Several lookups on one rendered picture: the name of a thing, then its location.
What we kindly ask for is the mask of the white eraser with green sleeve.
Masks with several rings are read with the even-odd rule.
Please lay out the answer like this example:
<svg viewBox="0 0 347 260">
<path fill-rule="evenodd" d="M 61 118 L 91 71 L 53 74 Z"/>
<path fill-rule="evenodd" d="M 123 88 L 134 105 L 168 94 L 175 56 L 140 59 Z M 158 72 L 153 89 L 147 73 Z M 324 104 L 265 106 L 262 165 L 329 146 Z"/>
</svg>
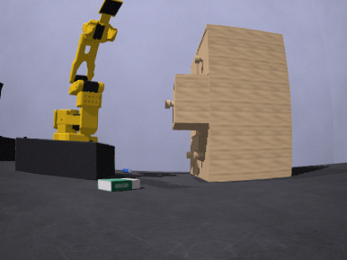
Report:
<svg viewBox="0 0 347 260">
<path fill-rule="evenodd" d="M 98 189 L 104 191 L 123 191 L 140 188 L 140 179 L 117 178 L 98 179 Z"/>
</svg>

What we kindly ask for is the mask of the wooden chest of drawers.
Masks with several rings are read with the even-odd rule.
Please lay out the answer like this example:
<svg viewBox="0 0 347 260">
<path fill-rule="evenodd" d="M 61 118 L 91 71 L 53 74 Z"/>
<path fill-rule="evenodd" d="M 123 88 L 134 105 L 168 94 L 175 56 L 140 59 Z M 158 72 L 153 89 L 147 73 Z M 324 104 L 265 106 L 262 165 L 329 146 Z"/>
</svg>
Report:
<svg viewBox="0 0 347 260">
<path fill-rule="evenodd" d="M 291 176 L 292 117 L 283 35 L 207 24 L 208 182 Z M 196 55 L 195 54 L 195 55 Z M 195 136 L 194 136 L 195 135 Z"/>
</svg>

